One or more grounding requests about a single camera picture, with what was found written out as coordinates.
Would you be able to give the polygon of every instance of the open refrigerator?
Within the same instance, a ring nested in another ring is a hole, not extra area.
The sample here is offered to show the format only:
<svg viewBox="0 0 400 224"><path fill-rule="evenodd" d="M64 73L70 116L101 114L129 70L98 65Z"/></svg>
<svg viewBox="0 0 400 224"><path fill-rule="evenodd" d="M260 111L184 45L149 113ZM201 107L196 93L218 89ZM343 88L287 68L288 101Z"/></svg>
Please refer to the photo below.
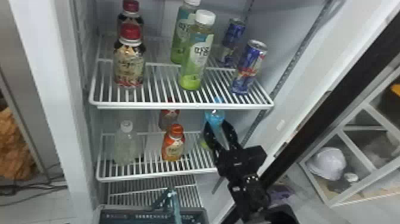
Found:
<svg viewBox="0 0 400 224"><path fill-rule="evenodd" d="M399 3L203 0L200 8L217 15L213 49L221 43L228 20L236 17L246 21L239 49L249 39L268 47L252 91L237 96L229 91L235 66L219 67L212 56L200 91L177 86L180 68L169 55L181 1L140 1L148 47L145 82L141 88L126 90L111 79L121 1L9 0L82 223L98 222L101 208L150 206L167 186L176 187L182 208L204 209L210 223L221 223L234 201L227 181L218 184L210 154L196 145L204 110L225 110L244 146L264 148L268 157L258 171L261 176L307 114L397 15ZM168 102L169 97L176 101ZM224 102L215 102L214 97ZM177 162L160 157L161 109L181 110L179 123L190 150ZM144 154L119 166L113 162L114 134L127 118L136 121Z"/></svg>

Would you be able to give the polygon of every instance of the white bottle cap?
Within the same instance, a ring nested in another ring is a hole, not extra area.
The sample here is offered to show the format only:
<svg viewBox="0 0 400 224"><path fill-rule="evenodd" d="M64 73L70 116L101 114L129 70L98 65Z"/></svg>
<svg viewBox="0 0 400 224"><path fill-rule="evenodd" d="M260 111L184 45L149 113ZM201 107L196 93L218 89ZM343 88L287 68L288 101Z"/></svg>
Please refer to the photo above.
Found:
<svg viewBox="0 0 400 224"><path fill-rule="evenodd" d="M215 22L215 14L208 10L197 10L196 21L204 25L213 25Z"/></svg>
<svg viewBox="0 0 400 224"><path fill-rule="evenodd" d="M201 0L184 0L184 2L189 5L198 6L200 5Z"/></svg>
<svg viewBox="0 0 400 224"><path fill-rule="evenodd" d="M121 130L124 133L131 132L133 129L133 123L130 120L123 120L121 122Z"/></svg>

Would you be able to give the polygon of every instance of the white helmet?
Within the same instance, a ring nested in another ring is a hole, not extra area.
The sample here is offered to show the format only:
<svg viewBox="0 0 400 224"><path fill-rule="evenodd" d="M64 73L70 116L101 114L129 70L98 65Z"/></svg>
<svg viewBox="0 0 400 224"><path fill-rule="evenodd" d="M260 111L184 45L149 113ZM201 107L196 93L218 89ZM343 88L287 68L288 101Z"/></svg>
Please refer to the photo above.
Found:
<svg viewBox="0 0 400 224"><path fill-rule="evenodd" d="M347 163L340 149L323 147L306 162L306 165L311 173L330 181L337 181L342 177Z"/></svg>

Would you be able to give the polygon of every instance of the wire shelf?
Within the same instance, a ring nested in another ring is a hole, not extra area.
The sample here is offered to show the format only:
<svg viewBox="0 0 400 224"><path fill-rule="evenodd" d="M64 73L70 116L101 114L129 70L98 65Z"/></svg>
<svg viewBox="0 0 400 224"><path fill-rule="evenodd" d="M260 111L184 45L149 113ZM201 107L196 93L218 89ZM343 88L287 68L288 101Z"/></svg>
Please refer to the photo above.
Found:
<svg viewBox="0 0 400 224"><path fill-rule="evenodd" d="M108 195L142 192L154 189L167 189L177 186L194 186L196 180L193 175L163 176L160 178L139 179L133 181L118 181L107 183Z"/></svg>
<svg viewBox="0 0 400 224"><path fill-rule="evenodd" d="M202 207L191 175L108 183L107 204L149 207L168 187L176 188L181 207Z"/></svg>
<svg viewBox="0 0 400 224"><path fill-rule="evenodd" d="M114 134L102 134L96 167L97 180L115 182L217 172L211 153L197 144L199 132L185 133L185 153L174 162L164 161L161 157L163 133L140 133L140 136L144 153L132 163L121 166L114 161Z"/></svg>
<svg viewBox="0 0 400 224"><path fill-rule="evenodd" d="M209 67L200 90L186 91L177 82L180 65L172 64L165 50L165 46L169 49L170 44L162 38L146 38L145 42L151 47L146 56L144 83L140 88L126 89L113 81L112 44L106 38L100 41L98 62L90 88L91 104L99 109L265 110L274 106L257 81L249 94L231 93L235 69L219 67L214 57L208 60ZM223 99L223 102L215 103L215 97Z"/></svg>

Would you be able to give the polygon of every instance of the red bull can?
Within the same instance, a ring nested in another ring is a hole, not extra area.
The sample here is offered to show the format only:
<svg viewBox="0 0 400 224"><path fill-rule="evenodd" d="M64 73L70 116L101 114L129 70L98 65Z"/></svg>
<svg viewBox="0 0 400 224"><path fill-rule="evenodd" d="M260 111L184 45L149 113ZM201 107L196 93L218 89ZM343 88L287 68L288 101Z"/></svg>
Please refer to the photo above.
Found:
<svg viewBox="0 0 400 224"><path fill-rule="evenodd" d="M247 94L267 54L267 46L261 41L250 40L237 64L237 76L232 82L232 92Z"/></svg>
<svg viewBox="0 0 400 224"><path fill-rule="evenodd" d="M246 24L239 18L229 20L217 60L223 67L230 67L233 64L233 53L238 48L238 42L245 32Z"/></svg>

